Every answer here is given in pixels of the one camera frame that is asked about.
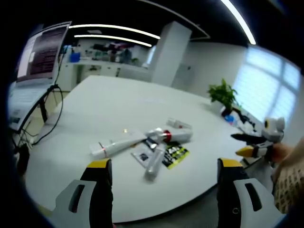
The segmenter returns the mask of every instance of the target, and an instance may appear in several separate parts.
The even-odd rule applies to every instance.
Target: white cabinet
[[[119,71],[118,77],[151,82],[150,72],[147,69],[141,69],[136,66],[122,67]]]
[[[76,87],[76,71],[73,64],[62,64],[57,84],[62,91],[72,91]]]
[[[118,67],[116,64],[104,64],[101,66],[100,75],[116,77]]]

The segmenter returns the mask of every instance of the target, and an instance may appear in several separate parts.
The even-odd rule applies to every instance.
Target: monitor screen
[[[66,31],[67,25],[52,27],[33,35],[27,41],[19,63],[17,82],[53,78],[55,62]]]

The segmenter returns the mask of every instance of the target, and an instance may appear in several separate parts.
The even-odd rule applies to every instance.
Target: window
[[[284,117],[288,124],[300,83],[295,65],[267,50],[249,47],[233,87],[237,102],[256,119]]]
[[[155,49],[156,49],[156,45],[154,45],[154,46],[153,46],[152,48],[150,48],[150,50],[149,50],[148,58],[147,58],[147,61],[146,61],[146,63],[147,63],[148,65],[150,65],[150,63],[151,63],[151,60],[152,60],[152,58],[153,58]]]

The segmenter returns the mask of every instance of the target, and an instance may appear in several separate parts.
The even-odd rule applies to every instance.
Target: fluorescent light strip
[[[80,38],[80,37],[98,37],[98,38],[108,38],[108,39],[120,39],[120,40],[125,40],[125,41],[129,41],[129,42],[133,42],[136,44],[141,44],[141,45],[145,45],[147,47],[152,47],[151,44],[147,44],[144,42],[140,42],[134,39],[127,39],[127,38],[123,38],[123,37],[113,37],[113,36],[105,36],[105,35],[75,35],[75,38]]]
[[[144,32],[144,31],[141,31],[141,30],[138,30],[138,29],[123,27],[123,26],[117,26],[117,25],[88,24],[88,25],[72,25],[72,26],[69,26],[68,28],[73,29],[73,28],[85,28],[85,27],[102,27],[102,28],[123,29],[123,30],[128,30],[128,31],[132,31],[132,32],[141,33],[141,34],[144,34],[144,35],[147,35],[149,37],[156,38],[156,39],[160,39],[159,36],[153,35],[149,32]]]
[[[243,31],[245,32],[247,38],[249,39],[249,42],[253,45],[257,44],[248,25],[246,24],[246,22],[238,12],[238,10],[234,7],[234,5],[232,5],[232,3],[229,0],[221,0],[221,1],[230,10],[233,16],[237,19]]]
[[[195,24],[195,23],[193,23],[192,21],[190,21],[189,19],[185,18],[183,15],[181,15],[181,14],[179,14],[179,13],[177,13],[177,12],[175,12],[175,11],[173,11],[173,10],[167,8],[167,7],[164,7],[164,6],[160,5],[160,4],[157,4],[157,3],[155,3],[155,2],[151,2],[151,1],[148,1],[148,0],[138,0],[138,1],[142,1],[142,2],[145,2],[145,3],[151,4],[151,5],[154,5],[154,6],[156,6],[156,7],[159,7],[159,8],[161,8],[161,9],[163,9],[163,10],[166,10],[166,11],[168,11],[168,12],[170,12],[170,13],[175,14],[176,16],[182,18],[183,20],[185,20],[186,22],[188,22],[188,23],[191,24],[192,26],[196,27],[199,31],[201,31],[202,33],[204,33],[204,34],[206,35],[206,37],[203,37],[203,38],[201,38],[201,39],[210,39],[210,36],[209,36],[209,34],[207,34],[207,32],[205,32],[204,30],[202,30],[201,27],[198,26],[197,24]]]

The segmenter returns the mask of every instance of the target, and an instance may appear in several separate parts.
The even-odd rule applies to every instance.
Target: ceiling
[[[41,22],[45,26],[69,20],[74,25],[109,24],[160,35],[166,24],[177,21],[192,30],[192,42],[221,42],[245,47],[248,44],[242,28],[220,0],[151,0],[174,13],[144,1],[146,0],[111,0],[95,3],[87,0],[86,4],[82,1],[80,5],[60,2],[59,9],[58,5],[50,3],[46,4],[49,10],[41,15]],[[278,4],[277,0],[230,1],[243,16],[259,46],[304,68],[304,20],[301,20],[302,14],[298,10],[300,3],[297,5],[296,0],[280,1],[283,5]],[[66,42],[73,42],[74,35],[88,34],[87,30],[70,29]],[[155,38],[126,30],[99,30],[103,35],[131,38],[152,45],[157,43]]]

